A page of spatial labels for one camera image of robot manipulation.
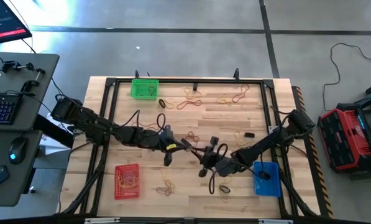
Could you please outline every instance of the concrete floor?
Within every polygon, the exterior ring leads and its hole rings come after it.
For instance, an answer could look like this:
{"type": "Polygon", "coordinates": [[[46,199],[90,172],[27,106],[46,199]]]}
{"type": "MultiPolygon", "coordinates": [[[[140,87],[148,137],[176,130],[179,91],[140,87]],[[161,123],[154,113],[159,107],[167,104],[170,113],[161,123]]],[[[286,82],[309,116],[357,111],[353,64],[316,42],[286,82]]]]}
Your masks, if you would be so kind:
{"type": "MultiPolygon", "coordinates": [[[[32,26],[263,29],[259,0],[12,1],[32,26]]],[[[265,0],[265,5],[273,30],[371,30],[371,0],[265,0]]],[[[58,86],[81,100],[90,76],[133,75],[135,69],[152,76],[230,77],[238,67],[241,77],[273,77],[265,34],[32,33],[38,53],[61,56],[54,74],[58,86]]],[[[371,57],[371,35],[272,35],[272,42],[279,76],[303,90],[314,121],[324,113],[322,85],[337,80],[330,47],[354,44],[371,57]]],[[[0,44],[0,51],[29,49],[15,41],[0,44]]],[[[338,46],[334,60],[342,80],[327,88],[328,108],[359,100],[371,86],[371,62],[358,51],[338,46]]],[[[44,103],[49,108],[56,92],[53,86],[48,89],[44,103]]],[[[314,137],[322,149],[319,136],[314,137]]],[[[371,180],[351,182],[333,173],[322,150],[318,154],[335,218],[371,222],[371,180]]],[[[55,156],[51,168],[65,166],[66,159],[65,153],[55,156]]],[[[0,208],[0,218],[53,214],[64,175],[59,169],[38,170],[33,185],[39,192],[23,195],[16,207],[0,208]]]]}

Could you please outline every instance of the wooden tabletop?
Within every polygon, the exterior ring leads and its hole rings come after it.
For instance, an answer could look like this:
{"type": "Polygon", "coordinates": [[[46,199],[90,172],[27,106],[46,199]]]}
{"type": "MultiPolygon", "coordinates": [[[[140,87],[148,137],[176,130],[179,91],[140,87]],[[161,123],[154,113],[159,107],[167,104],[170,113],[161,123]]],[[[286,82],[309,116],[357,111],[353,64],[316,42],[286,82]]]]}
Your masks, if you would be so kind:
{"type": "MultiPolygon", "coordinates": [[[[91,77],[85,97],[84,106],[98,113],[103,97],[104,84],[107,77],[91,77]]],[[[275,92],[279,110],[288,112],[295,108],[295,101],[289,79],[274,79],[275,92]]],[[[227,143],[230,152],[239,148],[235,132],[240,132],[239,143],[257,143],[267,135],[265,118],[263,114],[262,98],[258,85],[249,85],[245,97],[231,106],[220,105],[217,99],[226,93],[227,100],[240,93],[242,84],[199,84],[198,91],[201,106],[186,105],[182,110],[176,108],[177,104],[186,100],[185,88],[192,90],[189,83],[161,83],[159,84],[158,98],[167,100],[175,105],[173,109],[164,109],[167,117],[166,124],[172,126],[177,139],[185,138],[189,131],[194,132],[200,140],[198,147],[207,146],[211,136],[219,137],[220,143],[227,143]],[[244,132],[255,133],[253,140],[243,138],[244,132]]],[[[131,115],[140,109],[140,122],[142,124],[156,123],[158,101],[134,100],[130,97],[130,83],[121,83],[117,96],[117,105],[114,122],[122,124],[131,115]]],[[[112,90],[109,94],[106,118],[112,90]]],[[[84,136],[78,136],[74,146],[85,143],[84,136]]],[[[302,140],[293,143],[305,149],[302,140]]],[[[74,152],[69,161],[65,181],[63,183],[61,201],[65,209],[78,195],[85,184],[88,170],[91,145],[74,152]]],[[[122,146],[111,138],[108,150],[103,187],[99,202],[99,216],[117,217],[200,217],[200,218],[279,218],[280,212],[276,197],[259,197],[254,193],[253,177],[250,172],[232,175],[232,180],[226,184],[231,190],[229,195],[221,195],[218,185],[230,177],[216,177],[216,192],[210,195],[208,182],[211,172],[205,178],[198,177],[201,169],[198,160],[190,152],[176,152],[169,167],[162,167],[164,154],[147,149],[122,146]],[[124,164],[140,165],[140,197],[127,200],[114,199],[114,169],[124,164]],[[170,179],[175,185],[175,192],[170,196],[160,194],[157,187],[164,187],[162,180],[170,179]]],[[[271,161],[270,152],[263,155],[264,161],[271,161]]],[[[312,211],[319,213],[318,201],[314,190],[308,159],[301,152],[290,148],[288,153],[293,185],[312,211]]],[[[290,203],[286,188],[282,187],[285,204],[290,212],[290,203]]],[[[94,195],[91,189],[88,210],[90,210],[94,195]]]]}

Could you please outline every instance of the gray desk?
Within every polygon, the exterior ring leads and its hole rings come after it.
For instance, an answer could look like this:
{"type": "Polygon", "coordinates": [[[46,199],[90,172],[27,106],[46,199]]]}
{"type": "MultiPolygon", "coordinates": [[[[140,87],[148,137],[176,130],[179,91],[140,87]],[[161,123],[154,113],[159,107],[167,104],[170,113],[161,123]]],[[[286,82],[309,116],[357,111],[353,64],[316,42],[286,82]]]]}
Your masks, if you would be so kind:
{"type": "MultiPolygon", "coordinates": [[[[33,98],[24,96],[17,112],[13,125],[0,124],[0,166],[6,165],[10,177],[0,184],[0,206],[15,206],[19,197],[27,188],[27,184],[33,178],[33,164],[39,148],[40,138],[43,134],[59,141],[65,146],[72,147],[73,136],[58,128],[49,120],[39,115],[40,103],[43,101],[48,85],[52,79],[59,56],[53,54],[19,54],[0,52],[0,57],[5,60],[14,60],[21,65],[30,62],[35,68],[41,68],[46,74],[39,77],[39,86],[33,86],[30,90],[34,93],[33,98]],[[12,165],[8,160],[8,150],[13,139],[21,136],[29,138],[25,160],[18,165],[12,165]]],[[[27,80],[35,80],[37,72],[26,68],[21,71],[9,69],[7,73],[0,71],[0,92],[7,90],[20,91],[27,80]]]]}
{"type": "Polygon", "coordinates": [[[24,161],[18,165],[9,162],[9,148],[11,141],[19,137],[21,133],[0,133],[0,166],[6,165],[10,177],[0,184],[0,206],[15,206],[19,197],[28,183],[39,142],[43,133],[41,131],[30,131],[24,134],[28,138],[26,156],[24,161]]]}
{"type": "MultiPolygon", "coordinates": [[[[20,54],[20,53],[5,53],[0,52],[0,57],[7,60],[15,60],[21,65],[25,65],[28,62],[31,62],[35,68],[41,68],[46,71],[46,74],[40,75],[38,81],[39,86],[33,86],[30,90],[31,93],[34,93],[34,98],[43,101],[46,94],[48,85],[53,77],[55,67],[57,66],[58,59],[60,58],[56,54],[20,54]]],[[[20,91],[22,85],[27,80],[35,80],[37,72],[29,71],[26,68],[21,69],[21,71],[15,71],[9,69],[7,73],[0,71],[0,92],[4,93],[7,90],[20,91]]],[[[1,125],[1,130],[8,131],[29,131],[32,129],[37,114],[40,109],[40,103],[37,100],[31,99],[24,96],[21,104],[21,109],[26,108],[26,110],[19,110],[17,116],[12,125],[1,125]]]]}

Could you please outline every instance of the yellow tape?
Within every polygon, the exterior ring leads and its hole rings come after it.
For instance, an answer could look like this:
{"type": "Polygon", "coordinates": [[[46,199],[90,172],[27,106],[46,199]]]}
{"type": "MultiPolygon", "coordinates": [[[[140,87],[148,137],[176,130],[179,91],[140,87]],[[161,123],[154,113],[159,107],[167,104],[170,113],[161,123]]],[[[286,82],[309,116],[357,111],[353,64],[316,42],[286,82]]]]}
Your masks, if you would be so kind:
{"type": "Polygon", "coordinates": [[[171,149],[174,149],[174,148],[176,148],[176,147],[177,147],[176,144],[171,144],[171,145],[168,145],[168,146],[166,147],[166,150],[171,150],[171,149]]]}

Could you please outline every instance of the keyboard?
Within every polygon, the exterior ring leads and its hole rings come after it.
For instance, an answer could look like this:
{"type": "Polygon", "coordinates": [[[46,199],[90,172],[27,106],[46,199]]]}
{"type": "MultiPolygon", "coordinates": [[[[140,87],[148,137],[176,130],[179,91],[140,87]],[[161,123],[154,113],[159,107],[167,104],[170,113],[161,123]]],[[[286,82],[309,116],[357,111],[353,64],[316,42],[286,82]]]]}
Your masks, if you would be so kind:
{"type": "Polygon", "coordinates": [[[0,124],[12,124],[21,103],[20,93],[0,93],[0,124]]]}

